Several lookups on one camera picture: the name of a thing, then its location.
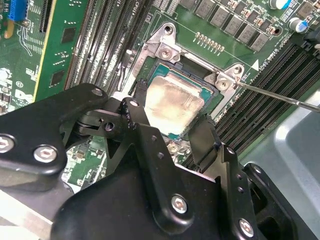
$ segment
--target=capacitor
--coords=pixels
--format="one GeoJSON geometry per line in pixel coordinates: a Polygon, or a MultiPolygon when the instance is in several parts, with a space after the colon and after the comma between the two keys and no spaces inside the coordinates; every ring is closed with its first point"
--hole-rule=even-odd
{"type": "Polygon", "coordinates": [[[291,0],[269,0],[269,6],[271,9],[287,9],[291,3],[291,0]]]}
{"type": "Polygon", "coordinates": [[[289,20],[289,28],[298,34],[301,34],[307,30],[308,23],[298,17],[293,17],[289,20]]]}

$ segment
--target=silver screw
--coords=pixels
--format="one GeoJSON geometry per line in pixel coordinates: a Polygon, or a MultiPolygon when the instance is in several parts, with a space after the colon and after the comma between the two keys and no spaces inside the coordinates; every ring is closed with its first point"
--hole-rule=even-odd
{"type": "Polygon", "coordinates": [[[233,151],[233,149],[231,147],[227,147],[226,149],[228,150],[229,153],[235,154],[235,151],[233,151]]]}
{"type": "Polygon", "coordinates": [[[39,162],[50,163],[57,158],[57,152],[51,146],[40,146],[34,151],[33,156],[39,162]]]}
{"type": "Polygon", "coordinates": [[[241,218],[239,220],[239,225],[240,225],[240,228],[241,228],[242,232],[247,237],[252,238],[254,236],[254,230],[253,230],[252,226],[250,225],[250,223],[247,220],[241,218]]]}
{"type": "Polygon", "coordinates": [[[10,151],[15,146],[15,142],[8,136],[0,136],[0,154],[10,151]]]}
{"type": "Polygon", "coordinates": [[[225,78],[222,78],[221,80],[216,82],[215,86],[218,90],[225,91],[230,87],[230,81],[228,81],[225,78]]]}
{"type": "Polygon", "coordinates": [[[174,144],[174,143],[170,143],[168,146],[167,146],[167,148],[168,148],[168,150],[169,150],[169,152],[171,153],[171,154],[174,154],[174,153],[176,153],[176,152],[178,152],[178,146],[176,145],[176,144],[174,144]]]}
{"type": "Polygon", "coordinates": [[[253,169],[258,173],[258,174],[261,174],[261,170],[260,168],[258,168],[257,166],[253,166],[253,169]]]}
{"type": "Polygon", "coordinates": [[[102,91],[98,88],[95,88],[95,89],[92,89],[91,92],[99,97],[101,97],[103,94],[102,94],[102,91]]]}
{"type": "Polygon", "coordinates": [[[133,105],[135,107],[139,106],[139,103],[137,103],[135,100],[131,100],[130,103],[131,103],[131,105],[133,105]]]}
{"type": "Polygon", "coordinates": [[[163,60],[169,60],[172,57],[172,51],[169,48],[163,48],[160,50],[159,55],[163,60]]]}
{"type": "Polygon", "coordinates": [[[184,214],[188,210],[186,201],[177,195],[172,197],[171,204],[173,209],[179,214],[184,214]]]}

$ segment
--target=black plastic bracket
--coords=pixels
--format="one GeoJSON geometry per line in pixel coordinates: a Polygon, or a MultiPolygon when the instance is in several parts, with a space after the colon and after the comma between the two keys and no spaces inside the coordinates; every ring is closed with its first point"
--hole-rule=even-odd
{"type": "Polygon", "coordinates": [[[133,98],[121,102],[121,111],[127,122],[127,136],[135,147],[153,217],[166,233],[181,234],[192,225],[194,209],[163,137],[157,128],[150,126],[143,106],[133,98]],[[186,212],[174,209],[175,196],[184,201],[186,212]]]}
{"type": "Polygon", "coordinates": [[[220,184],[219,227],[225,239],[264,239],[258,230],[247,175],[237,154],[221,143],[213,122],[202,116],[189,132],[195,164],[220,184]]]}
{"type": "Polygon", "coordinates": [[[0,136],[12,149],[0,153],[0,187],[45,191],[55,186],[67,163],[65,144],[77,118],[102,108],[108,96],[93,84],[81,84],[0,117],[0,136]],[[49,146],[50,162],[35,159],[35,150],[49,146]]]}

